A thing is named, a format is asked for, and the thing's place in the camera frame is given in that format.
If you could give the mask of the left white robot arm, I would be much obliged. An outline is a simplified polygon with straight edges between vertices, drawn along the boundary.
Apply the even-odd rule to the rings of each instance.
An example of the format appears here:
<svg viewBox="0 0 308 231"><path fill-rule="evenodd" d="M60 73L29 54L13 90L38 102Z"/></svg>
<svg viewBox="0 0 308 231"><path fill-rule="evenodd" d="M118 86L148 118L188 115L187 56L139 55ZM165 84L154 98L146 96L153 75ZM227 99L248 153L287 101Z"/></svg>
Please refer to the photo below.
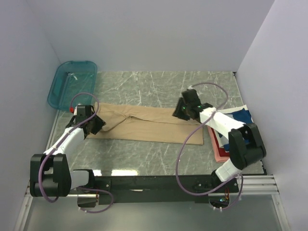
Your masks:
<svg viewBox="0 0 308 231"><path fill-rule="evenodd" d="M78 187L92 188L95 176L91 169L69 170L67 156L90 134L97 134L106 124L92 105L77 105L74 115L58 141L30 160L29 190L33 197L66 197Z"/></svg>

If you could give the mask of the beige t shirt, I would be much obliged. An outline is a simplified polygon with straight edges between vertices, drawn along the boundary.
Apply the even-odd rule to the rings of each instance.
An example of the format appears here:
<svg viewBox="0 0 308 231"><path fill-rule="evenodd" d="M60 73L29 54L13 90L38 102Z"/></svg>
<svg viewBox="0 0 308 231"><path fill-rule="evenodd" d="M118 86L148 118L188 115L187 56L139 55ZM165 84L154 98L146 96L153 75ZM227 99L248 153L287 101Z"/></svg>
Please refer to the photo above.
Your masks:
<svg viewBox="0 0 308 231"><path fill-rule="evenodd" d="M88 139L183 143L199 123L173 117L172 108L100 103L97 115L106 124Z"/></svg>

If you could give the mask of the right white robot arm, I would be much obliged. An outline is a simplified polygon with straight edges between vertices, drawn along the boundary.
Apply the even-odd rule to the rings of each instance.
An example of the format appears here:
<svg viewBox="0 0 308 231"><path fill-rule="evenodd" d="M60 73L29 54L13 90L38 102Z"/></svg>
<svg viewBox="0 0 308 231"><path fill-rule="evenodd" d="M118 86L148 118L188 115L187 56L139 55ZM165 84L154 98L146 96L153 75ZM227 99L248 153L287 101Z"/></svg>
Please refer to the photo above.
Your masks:
<svg viewBox="0 0 308 231"><path fill-rule="evenodd" d="M208 103L202 104L195 89L183 91L173 116L196 120L216 130L228 140L229 159L214 171L220 182L242 172L266 156L266 149L255 123L244 123L227 116Z"/></svg>

